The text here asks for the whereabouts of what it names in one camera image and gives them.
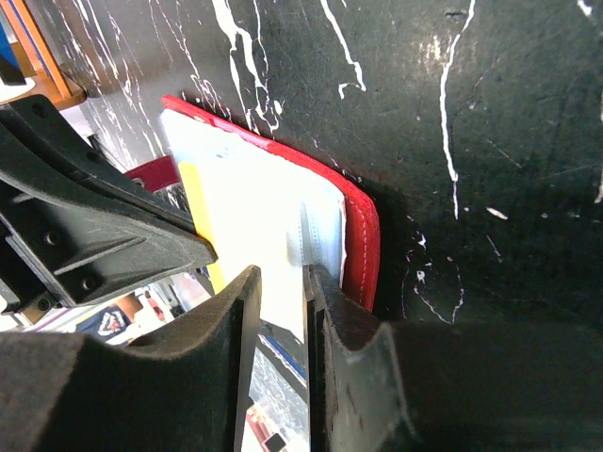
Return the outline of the red leather card holder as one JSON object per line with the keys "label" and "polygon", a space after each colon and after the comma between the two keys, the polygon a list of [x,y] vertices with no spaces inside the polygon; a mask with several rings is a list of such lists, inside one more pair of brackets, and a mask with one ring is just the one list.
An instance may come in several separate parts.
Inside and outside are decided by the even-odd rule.
{"label": "red leather card holder", "polygon": [[179,162],[198,167],[226,285],[243,267],[259,266],[264,312],[290,314],[302,303],[302,267],[319,264],[353,301],[373,308],[381,231],[366,193],[283,143],[172,95],[161,102],[171,154],[129,176],[156,191],[183,185]]}

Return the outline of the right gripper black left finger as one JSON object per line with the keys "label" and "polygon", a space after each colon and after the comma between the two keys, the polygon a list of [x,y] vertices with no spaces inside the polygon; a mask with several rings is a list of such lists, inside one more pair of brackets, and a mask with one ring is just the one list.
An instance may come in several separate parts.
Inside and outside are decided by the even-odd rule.
{"label": "right gripper black left finger", "polygon": [[216,296],[126,347],[82,333],[3,333],[5,451],[237,451],[262,281]]}

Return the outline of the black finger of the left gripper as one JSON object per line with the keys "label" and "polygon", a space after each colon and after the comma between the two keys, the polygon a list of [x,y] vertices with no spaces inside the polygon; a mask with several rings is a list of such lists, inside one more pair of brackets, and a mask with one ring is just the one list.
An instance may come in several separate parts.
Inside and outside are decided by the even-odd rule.
{"label": "black finger of the left gripper", "polygon": [[41,95],[1,107],[1,305],[99,303],[214,263],[185,212],[95,152]]}

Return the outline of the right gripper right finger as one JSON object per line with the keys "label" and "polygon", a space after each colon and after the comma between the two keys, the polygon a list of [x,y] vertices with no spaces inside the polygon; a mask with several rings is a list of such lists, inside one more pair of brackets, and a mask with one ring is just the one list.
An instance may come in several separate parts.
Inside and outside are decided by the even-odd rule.
{"label": "right gripper right finger", "polygon": [[315,451],[598,451],[602,338],[556,324],[382,322],[303,270]]}

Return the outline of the orange patterned credit card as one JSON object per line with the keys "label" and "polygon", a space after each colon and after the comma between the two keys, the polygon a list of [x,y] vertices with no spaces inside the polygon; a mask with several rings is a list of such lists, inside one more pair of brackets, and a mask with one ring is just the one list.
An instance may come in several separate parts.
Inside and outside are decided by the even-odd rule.
{"label": "orange patterned credit card", "polygon": [[[179,162],[177,167],[184,185],[196,233],[199,237],[207,240],[214,246],[215,237],[212,231],[205,191],[198,167],[193,163],[184,161]],[[206,269],[214,292],[218,294],[226,286],[218,260],[207,265]]]}

